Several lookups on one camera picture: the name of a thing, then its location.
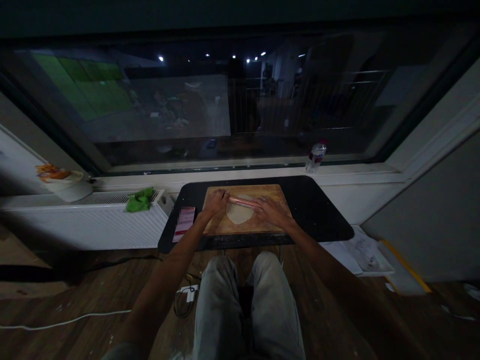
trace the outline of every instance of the leg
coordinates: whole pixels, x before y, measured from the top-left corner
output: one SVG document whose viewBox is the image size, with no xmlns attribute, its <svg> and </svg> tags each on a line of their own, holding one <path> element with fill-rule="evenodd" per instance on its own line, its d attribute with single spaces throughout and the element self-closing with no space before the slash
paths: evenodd
<svg viewBox="0 0 480 360">
<path fill-rule="evenodd" d="M 255 352 L 271 359 L 305 359 L 297 305 L 277 257 L 266 251 L 258 255 L 247 282 L 253 285 Z"/>
<path fill-rule="evenodd" d="M 230 360 L 246 354 L 237 269 L 226 256 L 210 260 L 201 277 L 192 359 Z"/>
</svg>

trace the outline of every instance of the table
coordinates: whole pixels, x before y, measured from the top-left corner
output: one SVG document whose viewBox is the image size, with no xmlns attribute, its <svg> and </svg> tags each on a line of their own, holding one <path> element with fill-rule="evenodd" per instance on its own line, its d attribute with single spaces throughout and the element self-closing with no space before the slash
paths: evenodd
<svg viewBox="0 0 480 360">
<path fill-rule="evenodd" d="M 354 236 L 354 230 L 330 199 L 311 177 L 285 176 L 241 180 L 191 182 L 184 185 L 165 229 L 158 241 L 158 251 L 168 254 L 174 247 L 172 239 L 182 207 L 195 207 L 195 217 L 204 205 L 207 188 L 211 186 L 279 184 L 285 195 L 291 215 L 298 225 L 318 242 L 345 241 Z M 197 251 L 247 248 L 293 244 L 285 233 L 258 233 L 202 236 Z"/>
</svg>

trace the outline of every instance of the hand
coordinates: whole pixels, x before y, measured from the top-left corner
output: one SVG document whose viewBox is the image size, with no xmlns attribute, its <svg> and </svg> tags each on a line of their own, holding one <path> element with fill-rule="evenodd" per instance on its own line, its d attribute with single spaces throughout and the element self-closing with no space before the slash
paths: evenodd
<svg viewBox="0 0 480 360">
<path fill-rule="evenodd" d="M 220 210 L 224 210 L 227 207 L 230 193 L 224 189 L 217 189 L 207 200 L 203 213 L 214 217 Z"/>
<path fill-rule="evenodd" d="M 294 222 L 294 220 L 287 215 L 285 210 L 278 202 L 272 201 L 268 196 L 260 196 L 257 202 L 261 207 L 255 206 L 253 211 L 257 213 L 260 219 L 284 229 L 287 225 Z"/>
</svg>

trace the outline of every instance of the dough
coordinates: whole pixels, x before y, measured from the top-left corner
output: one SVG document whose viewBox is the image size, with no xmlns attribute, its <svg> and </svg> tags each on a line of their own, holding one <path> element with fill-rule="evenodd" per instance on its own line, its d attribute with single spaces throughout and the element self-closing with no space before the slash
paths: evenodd
<svg viewBox="0 0 480 360">
<path fill-rule="evenodd" d="M 253 198 L 248 195 L 236 196 L 240 199 L 253 200 Z M 226 215 L 230 221 L 236 225 L 246 222 L 254 215 L 254 213 L 255 211 L 251 207 L 235 205 L 231 202 L 226 204 Z"/>
</svg>

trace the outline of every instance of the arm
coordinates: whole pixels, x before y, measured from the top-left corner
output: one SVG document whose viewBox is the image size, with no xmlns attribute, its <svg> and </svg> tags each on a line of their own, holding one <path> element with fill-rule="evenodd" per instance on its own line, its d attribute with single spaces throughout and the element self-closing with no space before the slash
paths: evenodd
<svg viewBox="0 0 480 360">
<path fill-rule="evenodd" d="M 355 275 L 302 230 L 294 219 L 267 196 L 258 199 L 254 210 L 292 238 L 305 254 L 311 267 L 345 310 L 351 322 L 376 352 L 379 359 L 426 358 L 397 324 L 381 301 Z"/>
<path fill-rule="evenodd" d="M 217 190 L 212 194 L 191 228 L 150 276 L 122 324 L 116 343 L 134 344 L 145 359 L 148 358 L 157 332 L 172 307 L 177 289 L 192 262 L 205 227 L 220 210 L 225 209 L 229 197 L 230 194 L 225 190 Z"/>
</svg>

